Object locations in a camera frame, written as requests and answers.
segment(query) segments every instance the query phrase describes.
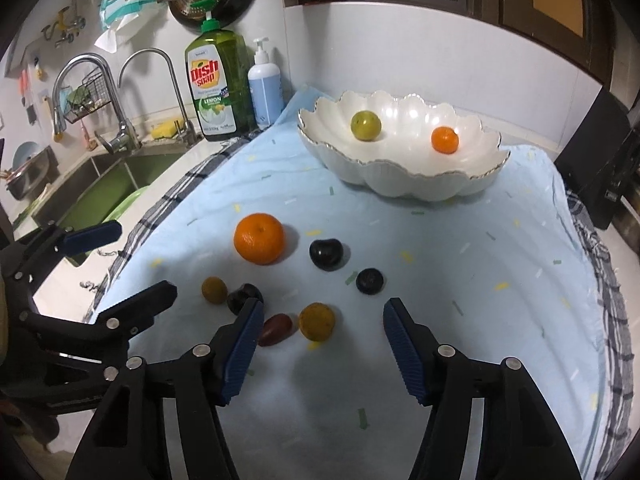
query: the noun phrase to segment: black plum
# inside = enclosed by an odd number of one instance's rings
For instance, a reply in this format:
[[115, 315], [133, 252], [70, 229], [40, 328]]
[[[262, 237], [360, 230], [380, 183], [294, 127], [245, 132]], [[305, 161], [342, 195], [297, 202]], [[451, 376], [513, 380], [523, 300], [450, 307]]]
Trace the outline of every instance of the black plum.
[[240, 314], [242, 307], [244, 307], [244, 303], [249, 298], [256, 298], [262, 304], [264, 304], [264, 298], [262, 297], [260, 290], [258, 290], [258, 287], [252, 285], [251, 283], [245, 283], [240, 288], [238, 288], [238, 290], [234, 290], [233, 292], [229, 293], [229, 295], [226, 297], [226, 306], [228, 306], [229, 310], [237, 316], [238, 314]]
[[358, 290], [370, 296], [379, 293], [384, 284], [385, 279], [382, 276], [382, 272], [373, 268], [361, 270], [356, 278], [356, 287]]
[[314, 240], [309, 245], [309, 256], [316, 267], [322, 270], [335, 270], [342, 256], [344, 248], [340, 240], [329, 238], [328, 240]]

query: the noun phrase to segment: green sink basin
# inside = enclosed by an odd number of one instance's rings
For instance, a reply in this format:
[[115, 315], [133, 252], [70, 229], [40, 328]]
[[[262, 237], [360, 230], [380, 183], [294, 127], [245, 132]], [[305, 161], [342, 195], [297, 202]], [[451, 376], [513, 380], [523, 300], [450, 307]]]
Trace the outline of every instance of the green sink basin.
[[[185, 151], [181, 144], [165, 144], [129, 156], [93, 156], [66, 177], [33, 218], [40, 226], [53, 220], [60, 227], [78, 230], [99, 224], [112, 214], [121, 215], [136, 198], [132, 195], [139, 195], [139, 190], [155, 181]], [[79, 254], [70, 260], [80, 265], [86, 257]]]

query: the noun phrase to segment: blue label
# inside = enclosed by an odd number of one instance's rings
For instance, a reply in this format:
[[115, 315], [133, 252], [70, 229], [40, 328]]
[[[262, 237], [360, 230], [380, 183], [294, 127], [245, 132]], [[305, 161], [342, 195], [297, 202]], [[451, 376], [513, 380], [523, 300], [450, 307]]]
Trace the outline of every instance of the blue label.
[[258, 128], [264, 130], [271, 126], [284, 110], [280, 76], [249, 80], [249, 88], [254, 102], [255, 122]]

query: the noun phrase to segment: wire basket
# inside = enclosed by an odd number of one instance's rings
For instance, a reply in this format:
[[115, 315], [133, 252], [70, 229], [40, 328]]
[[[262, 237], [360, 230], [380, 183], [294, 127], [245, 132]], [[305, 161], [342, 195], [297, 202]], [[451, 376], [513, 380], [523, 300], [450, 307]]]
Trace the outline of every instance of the wire basket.
[[66, 97], [65, 119], [73, 124], [111, 102], [100, 69], [92, 70], [82, 84]]

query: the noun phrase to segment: bowl rim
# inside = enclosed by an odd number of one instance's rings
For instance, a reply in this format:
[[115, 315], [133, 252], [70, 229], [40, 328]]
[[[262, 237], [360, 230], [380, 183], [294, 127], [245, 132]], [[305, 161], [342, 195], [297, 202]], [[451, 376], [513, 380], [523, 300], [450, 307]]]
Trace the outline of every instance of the bowl rim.
[[[420, 95], [416, 94], [416, 93], [411, 93], [411, 94], [407, 94], [404, 97], [394, 97], [393, 95], [391, 95], [389, 92], [385, 91], [385, 90], [376, 90], [375, 92], [372, 92], [370, 94], [361, 94], [359, 92], [354, 92], [353, 90], [347, 90], [345, 92], [342, 93], [342, 95], [340, 96], [340, 98], [337, 101], [334, 101], [334, 103], [338, 104], [340, 101], [342, 101], [342, 98], [347, 95], [348, 93], [353, 93], [356, 95], [359, 95], [361, 97], [372, 97], [375, 94], [386, 94], [387, 96], [391, 97], [393, 99], [393, 101], [396, 102], [400, 102], [402, 100], [405, 100], [409, 97], [411, 98], [418, 98], [420, 99], [420, 101], [422, 102], [422, 104], [424, 104], [425, 106], [429, 107], [429, 108], [437, 108], [438, 106], [441, 105], [447, 105], [450, 106], [453, 110], [453, 112], [455, 113], [456, 117], [460, 117], [458, 115], [458, 113], [456, 112], [456, 109], [450, 105], [449, 103], [438, 103], [438, 104], [434, 104], [434, 105], [430, 105], [428, 104]], [[506, 152], [507, 156], [504, 158], [504, 160], [500, 163], [497, 164], [496, 166], [494, 166], [493, 168], [491, 168], [488, 171], [485, 171], [483, 174], [479, 174], [479, 175], [472, 175], [472, 174], [468, 174], [466, 171], [462, 171], [462, 170], [449, 170], [449, 171], [443, 171], [442, 173], [437, 173], [434, 175], [425, 175], [423, 173], [412, 173], [411, 171], [409, 171], [407, 168], [405, 168], [404, 166], [402, 166], [401, 164], [399, 164], [398, 162], [394, 161], [394, 160], [389, 160], [388, 158], [376, 158], [374, 160], [370, 160], [369, 162], [362, 162], [361, 160], [357, 159], [357, 158], [351, 158], [350, 156], [345, 155], [343, 152], [341, 152], [340, 150], [338, 150], [335, 146], [329, 144], [328, 142], [324, 142], [321, 140], [313, 140], [311, 139], [307, 134], [306, 134], [306, 124], [304, 119], [302, 118], [302, 112], [309, 112], [311, 114], [315, 114], [318, 111], [318, 101], [320, 99], [327, 99], [328, 101], [331, 101], [330, 98], [325, 97], [325, 96], [320, 96], [316, 99], [315, 103], [314, 103], [314, 110], [311, 112], [309, 110], [307, 110], [306, 108], [300, 108], [300, 110], [298, 110], [298, 131], [300, 133], [300, 135], [302, 135], [302, 137], [304, 137], [304, 139], [309, 142], [310, 144], [314, 145], [314, 146], [324, 146], [329, 150], [332, 150], [335, 153], [338, 153], [341, 157], [343, 157], [345, 160], [348, 160], [350, 162], [354, 162], [356, 164], [358, 164], [361, 167], [366, 167], [369, 164], [390, 164], [392, 166], [395, 166], [396, 168], [398, 168], [399, 170], [403, 171], [405, 174], [407, 174], [409, 177], [411, 178], [437, 178], [440, 177], [442, 175], [448, 175], [448, 174], [461, 174], [466, 176], [469, 180], [475, 180], [475, 179], [481, 179], [481, 178], [485, 178], [490, 176], [492, 173], [495, 173], [496, 171], [499, 171], [509, 160], [510, 156], [511, 156], [511, 150], [501, 150], [500, 149], [500, 144], [502, 143], [502, 134], [500, 132], [498, 133], [498, 145], [496, 146], [496, 149], [499, 152]], [[478, 118], [478, 121], [480, 123], [480, 130], [484, 133], [484, 130], [482, 129], [482, 119], [480, 119], [479, 116], [475, 116]]]

